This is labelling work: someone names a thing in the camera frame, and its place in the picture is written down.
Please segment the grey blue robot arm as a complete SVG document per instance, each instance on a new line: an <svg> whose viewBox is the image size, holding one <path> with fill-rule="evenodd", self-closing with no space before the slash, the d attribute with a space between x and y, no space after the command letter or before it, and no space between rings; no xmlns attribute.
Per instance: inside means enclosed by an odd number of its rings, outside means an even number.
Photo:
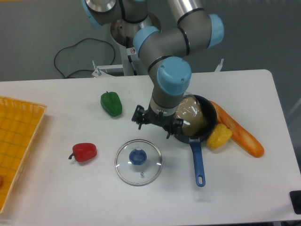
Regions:
<svg viewBox="0 0 301 226"><path fill-rule="evenodd" d="M154 88L148 109L137 106L132 120L138 125L160 126L169 135L179 135L183 121L174 115L191 78L191 67L183 57L220 43L224 25L218 15L206 13L199 0L170 0L168 4L177 26L161 32L151 22L145 0L82 1L93 25L121 21L123 28L134 26L129 42Z"/></svg>

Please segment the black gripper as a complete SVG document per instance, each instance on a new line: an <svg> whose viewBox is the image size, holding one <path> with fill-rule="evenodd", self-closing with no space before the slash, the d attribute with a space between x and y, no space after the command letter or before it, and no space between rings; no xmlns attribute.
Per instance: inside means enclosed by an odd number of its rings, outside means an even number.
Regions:
<svg viewBox="0 0 301 226"><path fill-rule="evenodd" d="M164 128L167 132L166 139L169 139L171 135L179 135L182 133L183 119L174 119L174 114L165 115L164 113L156 113L151 106L148 110L145 110L141 105L137 105L131 121L138 125L138 129L141 129L144 124L154 124L156 126Z"/></svg>

